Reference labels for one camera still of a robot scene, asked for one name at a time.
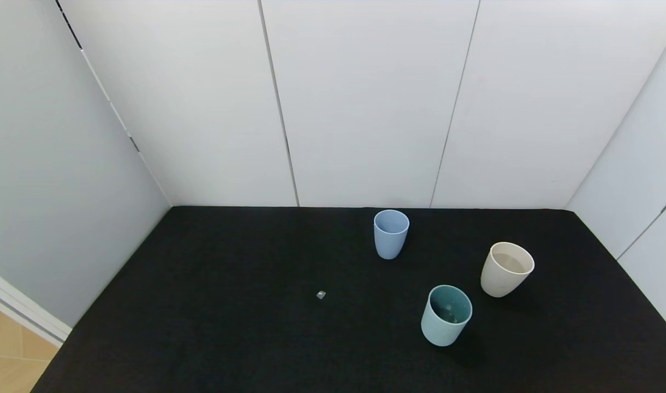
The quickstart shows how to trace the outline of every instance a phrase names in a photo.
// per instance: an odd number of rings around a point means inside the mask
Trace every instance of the cup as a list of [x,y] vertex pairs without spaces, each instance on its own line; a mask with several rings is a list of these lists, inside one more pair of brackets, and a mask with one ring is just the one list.
[[384,259],[394,259],[406,241],[411,222],[400,211],[385,210],[374,217],[374,245]]
[[481,288],[493,297],[506,296],[533,270],[534,259],[529,252],[517,244],[501,241],[488,252],[481,272]]
[[430,291],[420,328],[430,343],[446,347],[457,340],[471,319],[471,301],[461,289],[438,285]]

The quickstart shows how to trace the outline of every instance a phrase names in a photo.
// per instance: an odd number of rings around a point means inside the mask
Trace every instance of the light blue cup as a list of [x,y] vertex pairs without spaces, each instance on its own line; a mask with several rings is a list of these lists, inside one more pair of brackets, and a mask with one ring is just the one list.
[[471,301],[461,289],[438,285],[427,297],[420,328],[428,341],[446,347],[457,340],[472,313]]
[[374,245],[384,259],[394,259],[406,241],[411,222],[400,211],[386,210],[374,217]]

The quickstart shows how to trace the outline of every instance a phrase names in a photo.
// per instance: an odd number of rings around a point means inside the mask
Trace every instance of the teal cup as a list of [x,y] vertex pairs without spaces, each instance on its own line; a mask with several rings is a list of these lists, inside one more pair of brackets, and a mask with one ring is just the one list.
[[472,313],[471,301],[461,289],[438,285],[427,297],[420,328],[430,343],[446,347],[457,340]]

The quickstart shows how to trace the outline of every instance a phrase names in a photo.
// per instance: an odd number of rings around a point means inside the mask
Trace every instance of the black cloth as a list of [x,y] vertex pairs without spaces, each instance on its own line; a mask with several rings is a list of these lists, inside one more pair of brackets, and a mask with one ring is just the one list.
[[[385,261],[378,211],[171,209],[33,392],[666,392],[665,321],[572,212],[402,209]],[[502,299],[497,241],[536,262]],[[438,284],[473,303],[447,348],[420,331]]]

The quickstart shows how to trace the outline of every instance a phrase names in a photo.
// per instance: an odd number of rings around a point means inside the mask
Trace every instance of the white cup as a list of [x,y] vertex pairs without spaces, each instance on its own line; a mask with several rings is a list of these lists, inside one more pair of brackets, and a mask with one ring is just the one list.
[[534,270],[534,259],[517,244],[501,241],[488,252],[481,288],[493,297],[503,297],[517,288]]

